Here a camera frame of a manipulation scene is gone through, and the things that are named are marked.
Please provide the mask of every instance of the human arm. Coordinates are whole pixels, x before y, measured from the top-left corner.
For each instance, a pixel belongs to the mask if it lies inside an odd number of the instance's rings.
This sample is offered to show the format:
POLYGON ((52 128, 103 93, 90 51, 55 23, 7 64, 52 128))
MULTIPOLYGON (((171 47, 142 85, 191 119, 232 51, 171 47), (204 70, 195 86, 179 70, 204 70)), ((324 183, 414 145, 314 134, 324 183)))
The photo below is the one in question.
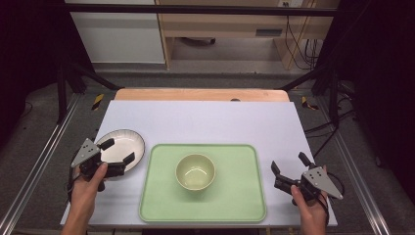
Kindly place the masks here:
MULTIPOLYGON (((315 200, 306 202, 296 185, 291 186, 291 193, 300 211, 301 234, 302 235, 324 235, 326 234, 326 211, 315 200)), ((327 194, 321 193, 319 200, 326 205, 327 194)))
POLYGON ((91 180, 86 181, 79 177, 73 182, 70 209, 65 222, 62 235, 84 235, 88 221, 95 209, 95 197, 98 186, 107 173, 108 164, 103 163, 98 167, 91 180))

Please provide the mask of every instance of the light green bowl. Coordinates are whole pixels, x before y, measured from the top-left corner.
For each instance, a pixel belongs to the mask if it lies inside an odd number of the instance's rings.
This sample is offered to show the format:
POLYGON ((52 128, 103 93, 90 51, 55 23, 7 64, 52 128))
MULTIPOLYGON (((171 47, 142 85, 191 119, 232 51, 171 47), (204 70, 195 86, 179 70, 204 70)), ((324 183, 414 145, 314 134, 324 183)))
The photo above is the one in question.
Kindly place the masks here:
POLYGON ((177 165, 176 178, 183 188, 200 191, 207 188, 215 175, 210 158, 194 154, 184 157, 177 165))

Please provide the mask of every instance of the white table surface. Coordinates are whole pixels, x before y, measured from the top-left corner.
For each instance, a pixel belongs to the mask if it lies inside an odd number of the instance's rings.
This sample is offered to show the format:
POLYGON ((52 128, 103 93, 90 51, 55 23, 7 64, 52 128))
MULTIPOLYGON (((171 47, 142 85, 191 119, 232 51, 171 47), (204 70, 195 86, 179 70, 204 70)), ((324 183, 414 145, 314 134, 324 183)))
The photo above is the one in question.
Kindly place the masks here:
MULTIPOLYGON (((281 173, 299 179, 307 168, 299 159, 311 153, 296 108, 291 102, 212 102, 212 101, 111 101, 100 130, 105 134, 131 129, 145 141, 140 163, 124 176, 106 182, 98 193, 90 225, 130 228, 178 227, 278 227, 299 226, 300 214, 292 197, 274 188, 275 161, 281 173), (147 173, 149 155, 161 143, 250 144, 257 152, 266 204, 266 217, 260 223, 145 222, 139 204, 147 173)), ((69 206, 61 224, 65 223, 69 206)), ((330 207, 329 225, 337 225, 330 207)))

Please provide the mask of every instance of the ceramic plate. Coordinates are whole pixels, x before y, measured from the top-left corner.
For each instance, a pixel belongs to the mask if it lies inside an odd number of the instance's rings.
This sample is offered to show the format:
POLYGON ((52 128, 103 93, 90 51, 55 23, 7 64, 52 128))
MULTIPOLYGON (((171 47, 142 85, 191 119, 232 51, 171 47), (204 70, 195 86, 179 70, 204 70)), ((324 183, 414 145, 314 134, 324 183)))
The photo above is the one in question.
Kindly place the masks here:
POLYGON ((97 144, 102 144, 111 138, 114 138, 115 144, 109 149, 101 151, 101 161, 119 163, 134 152, 135 160, 125 168, 125 171, 129 171, 143 158, 144 140, 137 132, 128 129, 115 130, 103 136, 97 144))

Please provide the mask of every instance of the light green tray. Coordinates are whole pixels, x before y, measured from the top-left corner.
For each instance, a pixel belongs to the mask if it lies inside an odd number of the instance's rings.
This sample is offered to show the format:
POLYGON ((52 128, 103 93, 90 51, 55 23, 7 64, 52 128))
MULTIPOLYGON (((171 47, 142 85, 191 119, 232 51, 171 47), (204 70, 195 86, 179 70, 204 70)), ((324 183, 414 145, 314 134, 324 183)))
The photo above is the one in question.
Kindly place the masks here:
POLYGON ((255 149, 250 145, 176 145, 153 148, 140 216, 144 221, 258 222, 266 214, 255 149), (208 156, 216 167, 203 192, 177 182, 178 162, 190 154, 208 156))

